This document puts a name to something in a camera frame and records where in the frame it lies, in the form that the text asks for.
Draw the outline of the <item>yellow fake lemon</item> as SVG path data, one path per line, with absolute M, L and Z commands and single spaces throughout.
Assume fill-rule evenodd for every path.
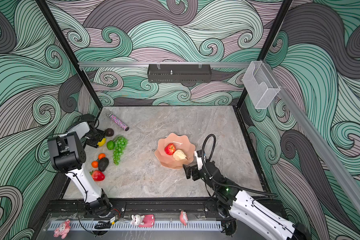
M 98 142 L 98 144 L 97 144 L 98 147 L 103 146 L 106 143 L 106 141 L 107 141 L 106 138 L 103 138 L 101 141 Z

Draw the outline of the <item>pale fake pear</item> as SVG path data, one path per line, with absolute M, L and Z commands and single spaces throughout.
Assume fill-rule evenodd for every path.
M 173 158 L 176 161 L 185 161 L 188 160 L 187 155 L 182 151 L 182 150 L 176 150 L 175 153 L 173 154 Z

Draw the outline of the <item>pink wavy fruit bowl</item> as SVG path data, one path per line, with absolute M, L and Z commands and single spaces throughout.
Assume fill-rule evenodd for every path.
M 158 141 L 155 156 L 163 167 L 178 170 L 194 161 L 195 150 L 196 146 L 186 135 L 171 133 Z

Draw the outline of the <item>red fake apple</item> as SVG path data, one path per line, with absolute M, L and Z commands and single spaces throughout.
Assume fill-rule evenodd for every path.
M 167 155 L 172 156 L 176 151 L 176 146 L 173 143 L 170 143 L 164 148 L 164 151 Z

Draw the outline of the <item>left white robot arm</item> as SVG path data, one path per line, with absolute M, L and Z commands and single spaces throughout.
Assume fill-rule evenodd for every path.
M 93 147 L 104 137 L 95 125 L 97 118 L 91 114 L 81 115 L 65 133 L 48 139 L 48 151 L 54 170 L 65 174 L 81 192 L 85 209 L 90 215 L 105 218 L 111 213 L 111 203 L 86 169 L 87 160 L 81 139 L 87 139 Z

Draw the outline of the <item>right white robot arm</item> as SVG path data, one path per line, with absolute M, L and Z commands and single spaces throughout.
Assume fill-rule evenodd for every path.
M 310 240 L 308 229 L 301 223 L 294 224 L 275 214 L 259 203 L 239 185 L 225 178 L 214 162 L 183 165 L 186 178 L 202 180 L 212 188 L 222 216 L 230 216 L 253 229 L 267 240 Z

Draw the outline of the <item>dark brown fake fruit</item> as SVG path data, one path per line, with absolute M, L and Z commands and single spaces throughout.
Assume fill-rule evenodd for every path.
M 115 132 L 114 132 L 114 130 L 111 129 L 111 128 L 108 128 L 108 129 L 105 130 L 105 135 L 106 135 L 107 137 L 112 137 L 114 134 L 115 134 Z

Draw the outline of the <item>green fake lime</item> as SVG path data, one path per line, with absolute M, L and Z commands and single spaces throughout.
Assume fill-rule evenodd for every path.
M 108 141 L 107 142 L 107 149 L 108 150 L 113 150 L 115 148 L 115 142 L 114 141 Z

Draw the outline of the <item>orange fake tangerine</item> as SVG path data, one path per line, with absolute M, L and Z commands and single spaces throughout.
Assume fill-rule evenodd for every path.
M 103 153 L 101 153 L 101 154 L 98 155 L 98 160 L 101 160 L 101 159 L 103 159 L 103 158 L 105 158 L 105 157 L 106 157 L 106 155 L 103 154 Z
M 92 162 L 92 167 L 97 168 L 99 166 L 99 163 L 97 161 Z

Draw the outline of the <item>green fake grape bunch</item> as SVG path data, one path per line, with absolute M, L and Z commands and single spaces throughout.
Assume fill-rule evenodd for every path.
M 117 166 L 121 161 L 121 157 L 124 154 L 124 150 L 127 146 L 128 140 L 124 136 L 116 136 L 113 139 L 114 149 L 113 149 L 113 162 Z

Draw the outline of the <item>dark fake avocado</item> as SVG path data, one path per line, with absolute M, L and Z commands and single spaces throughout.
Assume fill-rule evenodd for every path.
M 109 165 L 109 159 L 108 158 L 102 158 L 98 160 L 98 170 L 101 172 L 104 172 Z

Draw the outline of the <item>red fake strawberry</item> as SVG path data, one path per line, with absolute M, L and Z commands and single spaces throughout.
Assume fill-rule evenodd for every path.
M 90 172 L 92 179 L 95 182 L 101 182 L 105 179 L 105 175 L 103 174 L 103 172 L 99 171 L 99 170 L 94 170 Z

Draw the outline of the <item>purple sprinkle tube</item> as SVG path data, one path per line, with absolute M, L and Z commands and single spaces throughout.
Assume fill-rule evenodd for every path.
M 129 127 L 112 112 L 107 112 L 106 116 L 109 117 L 115 124 L 117 124 L 124 131 L 129 130 Z

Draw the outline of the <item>small pink figurine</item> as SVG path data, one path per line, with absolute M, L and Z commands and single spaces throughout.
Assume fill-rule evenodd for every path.
M 188 224 L 188 216 L 187 216 L 187 213 L 185 211 L 181 211 L 181 213 L 180 213 L 180 222 L 184 226 L 187 226 L 187 224 Z

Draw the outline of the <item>white bunny pink toy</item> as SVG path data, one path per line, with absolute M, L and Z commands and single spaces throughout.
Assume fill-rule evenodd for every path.
M 152 228 L 155 224 L 154 215 L 132 215 L 131 225 L 139 228 Z

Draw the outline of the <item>pink plush toy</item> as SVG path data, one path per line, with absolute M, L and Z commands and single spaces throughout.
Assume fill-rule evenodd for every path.
M 66 220 L 63 223 L 61 223 L 59 227 L 55 229 L 54 237 L 55 238 L 61 237 L 62 240 L 65 239 L 71 230 L 70 223 L 71 223 L 70 220 Z

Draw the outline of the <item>aluminium rail back wall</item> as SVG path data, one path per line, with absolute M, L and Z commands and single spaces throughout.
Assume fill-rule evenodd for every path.
M 251 62 L 112 62 L 112 61 L 85 61 L 78 62 L 80 68 L 147 68 L 149 65 L 156 65 L 158 68 L 161 65 L 195 65 L 202 67 L 203 65 L 209 65 L 211 68 L 232 68 L 242 69 L 247 68 Z

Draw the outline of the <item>aluminium rail wall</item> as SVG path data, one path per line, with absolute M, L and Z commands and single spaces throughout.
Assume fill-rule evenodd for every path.
M 195 65 L 202 67 L 203 65 L 209 65 L 211 68 L 232 68 L 242 69 L 247 68 L 251 62 L 112 62 L 112 61 L 85 61 L 78 62 L 80 68 L 147 68 L 149 65 L 156 65 L 158 68 L 161 65 Z
M 295 117 L 297 123 L 302 127 L 306 133 L 307 139 L 312 143 L 314 149 L 317 151 L 319 157 L 324 160 L 328 169 L 332 172 L 333 176 L 336 178 L 337 182 L 342 187 L 345 194 L 348 196 L 355 209 L 360 215 L 360 186 L 357 184 L 355 179 L 343 166 L 340 159 L 337 157 L 334 150 L 329 146 L 327 141 L 321 136 L 319 131 L 306 116 L 305 113 L 299 108 L 299 106 L 294 102 L 294 98 L 290 95 L 287 89 L 282 85 L 280 80 L 277 78 L 276 74 L 273 72 L 272 68 L 266 62 L 263 62 L 265 65 L 266 72 L 271 76 L 271 79 L 276 86 L 280 89 L 279 95 L 281 99 L 285 102 L 287 108 L 290 110 L 291 114 Z

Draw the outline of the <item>black wall tray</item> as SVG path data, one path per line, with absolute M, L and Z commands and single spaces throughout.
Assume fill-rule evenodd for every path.
M 209 83 L 212 69 L 209 65 L 149 65 L 147 75 L 150 83 Z

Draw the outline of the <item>clear plastic wall holder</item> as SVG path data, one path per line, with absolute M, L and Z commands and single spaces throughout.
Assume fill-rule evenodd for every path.
M 263 61 L 252 61 L 242 81 L 255 109 L 267 109 L 280 91 L 271 66 Z

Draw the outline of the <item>aluminium rail right wall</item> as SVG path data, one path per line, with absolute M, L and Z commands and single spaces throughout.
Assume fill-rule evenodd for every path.
M 317 151 L 319 157 L 324 160 L 328 169 L 332 172 L 333 176 L 336 178 L 337 182 L 342 187 L 345 194 L 348 196 L 355 209 L 360 215 L 360 186 L 357 184 L 355 179 L 343 166 L 340 159 L 337 157 L 334 150 L 329 146 L 327 141 L 321 136 L 319 131 L 306 116 L 305 113 L 299 108 L 299 106 L 294 102 L 294 98 L 290 95 L 287 89 L 282 85 L 280 80 L 277 78 L 276 74 L 273 72 L 272 68 L 266 62 L 263 62 L 265 65 L 266 72 L 271 76 L 271 79 L 276 86 L 280 89 L 279 95 L 281 99 L 285 102 L 287 108 L 290 110 L 291 114 L 295 117 L 297 123 L 302 127 L 306 133 L 307 139 L 312 143 L 314 149 Z

